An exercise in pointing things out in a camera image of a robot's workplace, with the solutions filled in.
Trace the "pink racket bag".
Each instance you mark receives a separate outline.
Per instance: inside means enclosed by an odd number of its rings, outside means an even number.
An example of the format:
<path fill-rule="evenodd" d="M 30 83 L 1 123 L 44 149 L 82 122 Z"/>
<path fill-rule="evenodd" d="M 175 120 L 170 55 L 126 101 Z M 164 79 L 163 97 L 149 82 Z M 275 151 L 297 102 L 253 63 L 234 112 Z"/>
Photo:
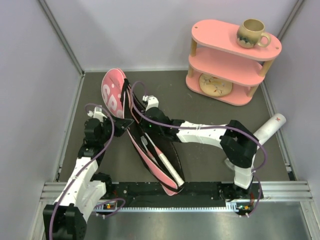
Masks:
<path fill-rule="evenodd" d="M 135 111 L 132 103 L 135 104 L 140 112 L 143 112 L 145 107 L 135 95 L 133 96 L 133 100 L 131 100 L 131 90 L 132 88 L 127 76 L 120 68 L 110 69 L 104 75 L 101 82 L 101 95 L 105 106 L 114 117 L 134 120 L 134 123 L 127 129 L 132 145 L 139 154 L 145 168 L 159 181 L 165 193 L 169 196 L 174 196 L 183 189 L 184 184 L 180 187 L 178 186 L 177 182 L 159 159 L 155 148 L 149 140 L 147 140 L 148 151 L 142 144 L 141 137 L 147 137 L 141 125 L 142 118 Z M 147 134 L 185 181 L 180 158 L 173 143 L 156 134 Z"/>

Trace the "pink badminton racket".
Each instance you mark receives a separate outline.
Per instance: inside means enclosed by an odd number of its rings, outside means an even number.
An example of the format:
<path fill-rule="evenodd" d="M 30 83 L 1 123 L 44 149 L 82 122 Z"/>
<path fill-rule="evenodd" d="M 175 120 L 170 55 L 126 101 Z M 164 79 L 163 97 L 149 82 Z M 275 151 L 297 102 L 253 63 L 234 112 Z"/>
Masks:
<path fill-rule="evenodd" d="M 161 162 L 163 163 L 163 165 L 167 168 L 167 170 L 169 171 L 170 175 L 174 178 L 174 180 L 177 182 L 177 185 L 179 187 L 181 187 L 185 181 L 180 177 L 180 175 L 178 174 L 178 172 L 175 170 L 175 168 L 172 166 L 172 164 L 170 163 L 170 161 L 168 160 L 168 158 L 165 156 L 165 154 L 154 144 L 154 142 L 151 140 L 151 138 L 149 137 L 149 135 L 146 133 L 145 136 L 147 138 L 145 138 L 144 136 L 141 136 L 141 142 L 144 146 L 144 148 L 148 151 L 148 140 L 150 141 L 151 145 L 154 147 L 157 156 L 159 157 L 159 159 L 161 160 Z"/>

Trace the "white shuttlecock tube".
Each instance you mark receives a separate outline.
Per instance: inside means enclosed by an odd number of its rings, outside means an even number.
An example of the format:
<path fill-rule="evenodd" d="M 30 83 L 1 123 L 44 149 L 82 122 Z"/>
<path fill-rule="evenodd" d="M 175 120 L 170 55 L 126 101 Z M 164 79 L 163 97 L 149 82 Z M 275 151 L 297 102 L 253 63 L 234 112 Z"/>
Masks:
<path fill-rule="evenodd" d="M 274 114 L 253 135 L 264 145 L 285 123 L 286 118 L 280 113 Z"/>

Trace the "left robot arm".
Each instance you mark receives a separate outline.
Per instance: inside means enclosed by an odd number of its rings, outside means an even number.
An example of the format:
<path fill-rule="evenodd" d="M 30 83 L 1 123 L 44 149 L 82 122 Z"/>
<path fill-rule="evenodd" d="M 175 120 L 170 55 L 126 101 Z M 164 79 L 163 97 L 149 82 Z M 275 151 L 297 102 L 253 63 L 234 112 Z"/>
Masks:
<path fill-rule="evenodd" d="M 83 240 L 88 219 L 101 198 L 114 191 L 108 175 L 97 173 L 106 147 L 120 137 L 133 119 L 93 117 L 84 123 L 84 139 L 75 166 L 63 191 L 43 210 L 45 237 L 48 240 Z"/>

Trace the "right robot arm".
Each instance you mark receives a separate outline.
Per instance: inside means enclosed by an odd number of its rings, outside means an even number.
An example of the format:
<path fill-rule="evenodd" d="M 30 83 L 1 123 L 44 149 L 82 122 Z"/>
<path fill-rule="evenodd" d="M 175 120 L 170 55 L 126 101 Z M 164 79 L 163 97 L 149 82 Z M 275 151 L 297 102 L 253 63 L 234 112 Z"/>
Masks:
<path fill-rule="evenodd" d="M 237 120 L 223 125 L 195 124 L 170 119 L 159 108 L 151 107 L 141 114 L 146 133 L 159 135 L 170 142 L 198 143 L 220 148 L 234 165 L 233 192 L 245 198 L 252 191 L 253 161 L 259 140 Z"/>

